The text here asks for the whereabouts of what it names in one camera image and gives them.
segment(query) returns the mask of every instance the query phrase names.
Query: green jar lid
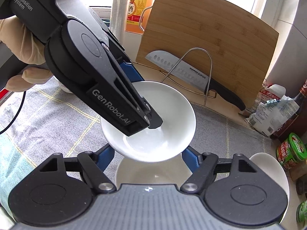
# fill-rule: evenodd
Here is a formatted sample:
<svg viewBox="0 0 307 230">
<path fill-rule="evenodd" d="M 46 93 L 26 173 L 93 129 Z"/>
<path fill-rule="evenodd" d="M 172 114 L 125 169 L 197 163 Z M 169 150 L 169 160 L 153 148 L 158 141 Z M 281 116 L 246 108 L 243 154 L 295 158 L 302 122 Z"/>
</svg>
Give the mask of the green jar lid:
<svg viewBox="0 0 307 230">
<path fill-rule="evenodd" d="M 301 160 L 307 159 L 307 150 L 298 135 L 290 133 L 288 140 L 297 157 Z"/>
</svg>

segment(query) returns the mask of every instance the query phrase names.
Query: dark bottle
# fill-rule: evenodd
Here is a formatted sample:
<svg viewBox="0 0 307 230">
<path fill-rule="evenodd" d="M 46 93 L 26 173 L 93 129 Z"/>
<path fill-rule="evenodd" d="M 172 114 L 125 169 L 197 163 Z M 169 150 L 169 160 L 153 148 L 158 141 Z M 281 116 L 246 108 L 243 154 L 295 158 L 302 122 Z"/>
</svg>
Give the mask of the dark bottle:
<svg viewBox="0 0 307 230">
<path fill-rule="evenodd" d="M 284 125 L 274 132 L 274 135 L 278 137 L 278 139 L 283 142 L 291 132 L 296 133 L 299 137 L 303 135 L 307 130 L 307 121 L 306 117 L 306 107 L 307 107 L 307 80 L 305 84 L 300 89 L 299 94 L 293 99 L 297 105 L 300 107 L 298 111 L 287 121 Z"/>
</svg>

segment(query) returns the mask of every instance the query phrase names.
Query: bamboo cutting board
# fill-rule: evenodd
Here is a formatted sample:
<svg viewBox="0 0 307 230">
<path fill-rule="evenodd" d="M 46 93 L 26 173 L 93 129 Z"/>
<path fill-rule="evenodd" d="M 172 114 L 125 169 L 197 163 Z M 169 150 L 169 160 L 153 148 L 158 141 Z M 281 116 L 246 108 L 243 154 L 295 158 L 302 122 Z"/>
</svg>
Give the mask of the bamboo cutting board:
<svg viewBox="0 0 307 230">
<path fill-rule="evenodd" d="M 201 47 L 213 59 L 212 77 L 250 107 L 262 87 L 278 33 L 246 10 L 225 0 L 155 0 L 136 61 L 155 50 L 178 58 Z M 210 60 L 192 51 L 184 61 L 209 75 Z"/>
</svg>

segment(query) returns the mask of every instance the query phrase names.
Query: ceramic bowl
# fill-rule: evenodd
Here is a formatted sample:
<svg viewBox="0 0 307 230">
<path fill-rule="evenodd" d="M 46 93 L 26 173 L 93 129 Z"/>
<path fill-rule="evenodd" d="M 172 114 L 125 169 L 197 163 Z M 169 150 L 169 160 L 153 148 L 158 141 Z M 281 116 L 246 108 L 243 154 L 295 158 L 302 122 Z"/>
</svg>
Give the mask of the ceramic bowl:
<svg viewBox="0 0 307 230">
<path fill-rule="evenodd" d="M 153 81 L 134 82 L 133 86 L 160 115 L 163 123 L 156 129 L 144 129 L 130 137 L 101 118 L 108 143 L 120 154 L 141 162 L 168 160 L 186 149 L 196 128 L 190 102 L 176 89 Z"/>
<path fill-rule="evenodd" d="M 181 154 L 159 163 L 137 162 L 125 157 L 117 167 L 115 184 L 117 188 L 122 183 L 177 184 L 180 188 L 191 175 Z"/>
<path fill-rule="evenodd" d="M 290 189 L 287 176 L 279 164 L 279 162 L 271 155 L 267 153 L 257 153 L 253 155 L 250 160 L 256 164 L 262 171 L 264 171 L 269 177 L 271 177 L 281 188 L 286 192 L 288 197 L 288 205 L 284 213 L 284 219 L 289 207 Z"/>
</svg>

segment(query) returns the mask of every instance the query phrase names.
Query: gloved hand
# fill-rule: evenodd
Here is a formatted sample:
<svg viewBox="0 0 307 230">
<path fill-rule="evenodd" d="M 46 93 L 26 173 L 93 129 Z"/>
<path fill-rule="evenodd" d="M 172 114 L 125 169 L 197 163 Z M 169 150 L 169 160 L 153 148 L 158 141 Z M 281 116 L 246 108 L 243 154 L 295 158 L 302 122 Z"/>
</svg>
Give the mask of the gloved hand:
<svg viewBox="0 0 307 230">
<path fill-rule="evenodd" d="M 44 45 L 16 16 L 0 20 L 0 41 L 24 63 L 45 63 Z M 22 75 L 10 78 L 5 88 L 13 92 L 23 92 L 35 84 L 46 83 L 52 76 L 49 70 L 29 67 Z"/>
</svg>

